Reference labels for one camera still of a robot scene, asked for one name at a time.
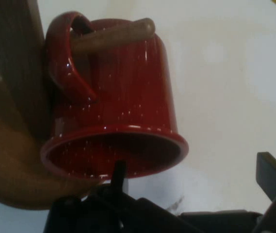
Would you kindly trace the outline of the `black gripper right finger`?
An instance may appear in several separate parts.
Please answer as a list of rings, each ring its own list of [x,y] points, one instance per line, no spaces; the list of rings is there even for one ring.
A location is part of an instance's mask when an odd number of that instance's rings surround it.
[[[269,152],[257,153],[256,181],[272,203],[252,232],[276,233],[276,158]]]

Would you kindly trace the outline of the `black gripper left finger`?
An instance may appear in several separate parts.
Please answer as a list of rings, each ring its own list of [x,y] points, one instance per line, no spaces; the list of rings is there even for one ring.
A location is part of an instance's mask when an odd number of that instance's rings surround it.
[[[136,222],[136,201],[125,193],[126,163],[117,161],[110,183],[96,187],[82,200],[57,199],[51,206],[46,233],[131,233]]]

